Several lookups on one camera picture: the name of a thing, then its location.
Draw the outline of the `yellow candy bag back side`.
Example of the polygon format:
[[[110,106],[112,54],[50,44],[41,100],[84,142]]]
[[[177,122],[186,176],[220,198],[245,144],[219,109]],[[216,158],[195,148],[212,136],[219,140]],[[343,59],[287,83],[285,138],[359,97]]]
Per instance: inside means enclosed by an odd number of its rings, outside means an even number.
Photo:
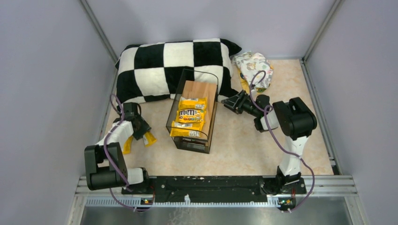
[[[178,109],[195,109],[195,110],[205,110],[207,107],[207,98],[184,98],[181,97]]]

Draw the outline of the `yellow peanut M&M bag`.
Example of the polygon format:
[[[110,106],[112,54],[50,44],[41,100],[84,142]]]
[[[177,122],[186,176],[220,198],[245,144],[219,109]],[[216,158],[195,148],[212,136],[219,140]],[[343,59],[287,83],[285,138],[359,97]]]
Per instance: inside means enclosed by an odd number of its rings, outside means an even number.
[[[176,122],[178,123],[204,123],[205,110],[182,109],[177,111]]]

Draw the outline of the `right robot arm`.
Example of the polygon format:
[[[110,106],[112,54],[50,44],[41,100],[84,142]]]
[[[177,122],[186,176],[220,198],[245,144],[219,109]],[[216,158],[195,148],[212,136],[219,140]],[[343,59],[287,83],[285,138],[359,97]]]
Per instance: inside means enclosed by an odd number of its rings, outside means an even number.
[[[264,179],[260,189],[267,195],[305,194],[306,187],[301,175],[305,166],[314,176],[313,169],[303,159],[304,147],[317,127],[314,113],[299,97],[288,102],[270,103],[270,97],[260,94],[253,99],[246,91],[221,101],[224,107],[242,114],[254,116],[254,125],[259,132],[270,132],[277,146],[284,153],[276,176]]]

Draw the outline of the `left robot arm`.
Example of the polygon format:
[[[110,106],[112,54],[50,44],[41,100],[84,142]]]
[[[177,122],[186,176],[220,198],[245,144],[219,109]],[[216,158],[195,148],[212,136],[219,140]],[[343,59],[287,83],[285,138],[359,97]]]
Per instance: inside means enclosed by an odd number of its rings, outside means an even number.
[[[125,103],[121,111],[104,138],[84,150],[86,182],[90,190],[124,187],[131,191],[149,185],[145,168],[127,168],[123,149],[133,139],[144,138],[151,127],[141,116],[139,104]]]

